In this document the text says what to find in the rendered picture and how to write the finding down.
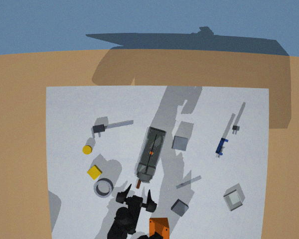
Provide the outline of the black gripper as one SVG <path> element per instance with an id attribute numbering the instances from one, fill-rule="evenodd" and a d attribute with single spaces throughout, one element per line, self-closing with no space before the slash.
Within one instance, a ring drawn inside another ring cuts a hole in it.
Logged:
<path id="1" fill-rule="evenodd" d="M 126 189 L 125 192 L 118 192 L 118 193 L 117 193 L 117 196 L 116 196 L 116 202 L 119 202 L 119 203 L 123 204 L 124 202 L 127 201 L 127 198 L 126 198 L 126 197 L 127 197 L 127 194 L 128 194 L 128 192 L 129 192 L 129 190 L 130 190 L 130 188 L 131 188 L 131 185 L 132 185 L 132 184 L 130 184 L 130 186 Z M 155 201 L 153 201 L 153 200 L 151 199 L 151 194 L 150 194 L 150 189 L 149 189 L 148 197 L 147 197 L 147 204 L 144 204 L 144 203 L 143 203 L 143 204 L 142 204 L 142 207 L 143 207 L 143 208 L 146 208 L 146 211 L 153 213 L 153 212 L 155 212 L 155 210 L 156 210 L 156 206 L 157 206 L 157 204 L 155 203 Z M 131 210 L 131 213 L 132 213 L 133 216 L 136 216 L 136 217 L 139 218 L 140 211 L 139 211 L 138 214 L 136 214 L 135 211 Z"/>

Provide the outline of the yellow block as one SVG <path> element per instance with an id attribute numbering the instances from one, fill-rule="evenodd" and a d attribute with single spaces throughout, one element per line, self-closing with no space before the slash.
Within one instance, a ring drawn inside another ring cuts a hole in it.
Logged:
<path id="1" fill-rule="evenodd" d="M 94 165 L 89 171 L 87 171 L 87 173 L 95 180 L 102 174 L 102 171 Z"/>

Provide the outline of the yellow short cylinder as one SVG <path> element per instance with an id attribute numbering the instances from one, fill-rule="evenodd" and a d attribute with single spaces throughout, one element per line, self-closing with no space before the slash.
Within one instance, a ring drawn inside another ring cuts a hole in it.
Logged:
<path id="1" fill-rule="evenodd" d="M 89 146 L 89 145 L 84 146 L 84 147 L 83 147 L 83 152 L 84 152 L 85 154 L 90 154 L 90 153 L 92 152 L 92 148 L 91 148 L 91 146 Z"/>

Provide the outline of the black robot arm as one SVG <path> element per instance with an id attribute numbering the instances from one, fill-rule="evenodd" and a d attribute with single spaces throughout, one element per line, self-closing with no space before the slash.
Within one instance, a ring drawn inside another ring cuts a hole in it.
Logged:
<path id="1" fill-rule="evenodd" d="M 107 239 L 127 239 L 128 234 L 133 235 L 136 233 L 136 227 L 138 222 L 138 217 L 133 216 L 131 210 L 135 211 L 136 214 L 142 208 L 143 198 L 137 195 L 128 197 L 126 201 L 126 207 L 120 207 L 116 211 L 116 217 L 114 217 L 113 225 L 111 226 Z M 140 236 L 138 239 L 163 239 L 163 237 L 154 232 L 151 237 L 147 235 Z"/>

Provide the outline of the grey hollow cylinder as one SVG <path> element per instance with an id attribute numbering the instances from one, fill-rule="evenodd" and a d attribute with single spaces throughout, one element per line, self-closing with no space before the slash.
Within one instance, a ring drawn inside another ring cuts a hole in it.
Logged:
<path id="1" fill-rule="evenodd" d="M 106 184 L 108 184 L 109 187 L 110 187 L 110 191 L 108 193 L 101 192 L 99 190 L 99 188 L 98 188 L 99 183 L 106 183 Z M 101 198 L 106 198 L 106 197 L 110 196 L 110 194 L 112 193 L 112 190 L 113 190 L 113 183 L 109 179 L 107 179 L 107 178 L 101 178 L 101 179 L 99 179 L 98 182 L 94 186 L 94 191 L 95 191 L 96 195 L 98 197 L 101 197 Z"/>

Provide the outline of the blue c-clamp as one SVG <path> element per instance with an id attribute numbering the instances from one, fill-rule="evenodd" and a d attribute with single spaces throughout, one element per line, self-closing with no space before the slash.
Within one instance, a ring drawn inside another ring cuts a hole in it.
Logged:
<path id="1" fill-rule="evenodd" d="M 228 142 L 228 140 L 227 140 L 227 139 L 224 139 L 224 138 L 221 138 L 220 143 L 219 143 L 219 145 L 218 145 L 218 147 L 217 147 L 217 149 L 216 149 L 216 151 L 215 151 L 216 153 L 219 154 L 218 158 L 220 158 L 220 156 L 223 155 L 223 154 L 222 154 L 222 150 L 223 150 L 223 148 L 225 148 L 225 147 L 223 146 L 223 143 L 224 143 L 224 142 Z"/>

